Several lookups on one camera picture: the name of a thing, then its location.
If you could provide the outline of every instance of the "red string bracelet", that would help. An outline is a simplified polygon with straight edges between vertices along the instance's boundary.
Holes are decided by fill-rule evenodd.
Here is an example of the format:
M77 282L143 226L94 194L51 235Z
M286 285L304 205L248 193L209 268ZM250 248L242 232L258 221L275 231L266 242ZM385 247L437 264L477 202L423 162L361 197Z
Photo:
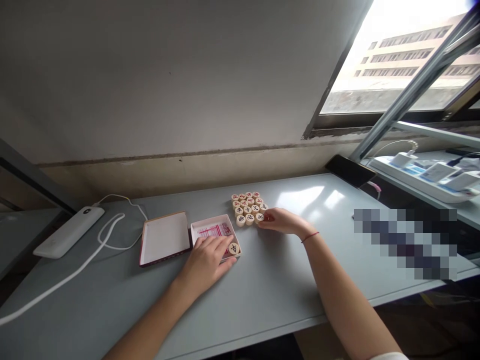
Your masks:
M317 235L317 234L320 234L320 231L317 231L317 232L314 232L313 234L308 235L306 238L303 239L303 241L301 243L303 244L305 242L305 240L307 240L308 238L311 238L312 236Z

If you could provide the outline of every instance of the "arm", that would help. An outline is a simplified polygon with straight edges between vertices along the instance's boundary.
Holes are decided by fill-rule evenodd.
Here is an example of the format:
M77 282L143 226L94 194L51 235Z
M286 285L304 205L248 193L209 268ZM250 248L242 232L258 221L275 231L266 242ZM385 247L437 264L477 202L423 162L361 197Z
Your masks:
M264 215L265 221L259 224L263 229L295 234L302 241L317 232L285 209L272 208ZM392 334L322 237L311 236L304 245L326 316L348 355L353 360L368 360L381 354L401 353Z
M153 359L184 312L237 261L229 258L219 265L232 239L233 236L198 238L178 277L103 359Z

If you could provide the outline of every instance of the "power strip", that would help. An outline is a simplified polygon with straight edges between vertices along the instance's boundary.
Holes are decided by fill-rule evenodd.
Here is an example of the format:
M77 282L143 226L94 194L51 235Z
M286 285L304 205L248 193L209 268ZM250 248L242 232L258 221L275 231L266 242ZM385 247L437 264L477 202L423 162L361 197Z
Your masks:
M446 187L448 179L443 179L439 182L430 182L421 178L425 169L419 166L410 164L407 167L400 168L390 164L393 156L379 156L375 157L368 164L369 167L380 170L385 174L398 179L421 192L430 195L431 197L440 200L447 204L458 204L475 198L480 195L480 191L468 188L460 191L452 190Z

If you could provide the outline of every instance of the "black phone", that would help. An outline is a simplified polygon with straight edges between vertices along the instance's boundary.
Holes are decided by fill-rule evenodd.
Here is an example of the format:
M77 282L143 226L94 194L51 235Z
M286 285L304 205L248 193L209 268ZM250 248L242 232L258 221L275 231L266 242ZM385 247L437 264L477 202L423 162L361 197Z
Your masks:
M366 184L377 175L372 169L338 154L330 159L325 168L356 188Z

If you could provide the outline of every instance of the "box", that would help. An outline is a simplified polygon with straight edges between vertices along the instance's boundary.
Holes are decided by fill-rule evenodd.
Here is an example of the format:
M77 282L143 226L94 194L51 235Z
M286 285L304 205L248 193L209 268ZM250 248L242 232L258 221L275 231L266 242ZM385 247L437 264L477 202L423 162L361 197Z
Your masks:
M185 211L157 217L145 221L141 235L139 265L144 268L193 249L199 237L233 235L232 243L237 243L239 252L236 255L228 251L222 257L222 262L242 254L239 240L228 215L220 215L205 220L193 222L190 225L189 237L187 214Z

